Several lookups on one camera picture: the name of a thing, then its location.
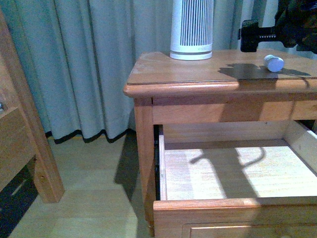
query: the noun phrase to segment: wood grain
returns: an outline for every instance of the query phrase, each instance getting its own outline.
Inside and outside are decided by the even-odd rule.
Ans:
[[[166,143],[281,139],[289,121],[165,124]]]
[[[145,218],[150,233],[154,235],[153,202],[156,191],[152,99],[135,99],[134,105]]]
[[[156,237],[180,238],[184,224],[317,224],[316,197],[154,202]]]
[[[317,177],[284,140],[222,144],[169,146],[167,200],[317,196]]]
[[[317,94],[244,94],[154,98],[154,124],[317,118]]]
[[[126,85],[125,95],[133,98],[176,97],[208,94],[311,93],[317,91],[316,79],[246,80],[236,82],[190,82]]]
[[[317,135],[302,124],[290,122],[285,141],[317,173]]]
[[[40,196],[45,202],[58,202],[64,188],[2,12],[0,32],[0,84],[5,88],[1,90],[1,97],[8,107],[18,107],[23,116],[36,152],[34,182]]]
[[[280,55],[278,73],[263,66],[268,54]],[[242,53],[214,51],[208,60],[175,60],[162,53],[143,53],[124,88],[130,97],[175,97],[206,94],[316,92],[316,61],[273,50]]]
[[[0,191],[35,155],[18,108],[0,115]]]
[[[283,58],[284,69],[277,73],[263,65],[266,55]],[[316,61],[275,50],[243,53],[239,50],[213,51],[207,60],[176,60],[160,53],[143,53],[135,64],[128,84],[159,84],[188,81],[237,81],[245,79],[299,79],[317,76]]]
[[[316,225],[286,226],[246,226],[244,224],[210,223],[186,224],[182,238],[314,238],[317,236]]]

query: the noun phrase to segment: white air purifier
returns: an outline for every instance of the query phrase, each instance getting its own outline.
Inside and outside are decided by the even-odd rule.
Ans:
[[[174,0],[170,57],[205,60],[212,56],[213,0]]]

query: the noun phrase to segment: nightstand top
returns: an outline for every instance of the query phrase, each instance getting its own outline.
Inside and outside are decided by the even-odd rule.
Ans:
[[[282,71],[268,71],[263,59],[266,55],[281,57],[285,64]],[[273,90],[280,92],[317,92],[317,60],[291,55],[275,50],[258,50],[243,53],[239,50],[213,51],[212,58],[185,61],[172,59],[168,55],[153,52],[142,53],[133,67],[124,92],[128,96],[169,96],[179,87],[189,86],[193,91],[250,90],[258,92]]]

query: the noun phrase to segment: curtain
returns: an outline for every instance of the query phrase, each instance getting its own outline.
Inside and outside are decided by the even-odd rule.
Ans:
[[[75,130],[114,138],[134,128],[122,89],[144,51],[169,51],[172,0],[0,0],[41,122],[55,139]],[[278,0],[215,0],[213,50],[239,49],[242,21],[273,26]],[[312,53],[285,49],[317,59]]]

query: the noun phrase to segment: grille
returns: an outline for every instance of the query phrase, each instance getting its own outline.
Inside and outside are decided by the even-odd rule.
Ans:
[[[212,0],[183,0],[180,45],[212,43]]]

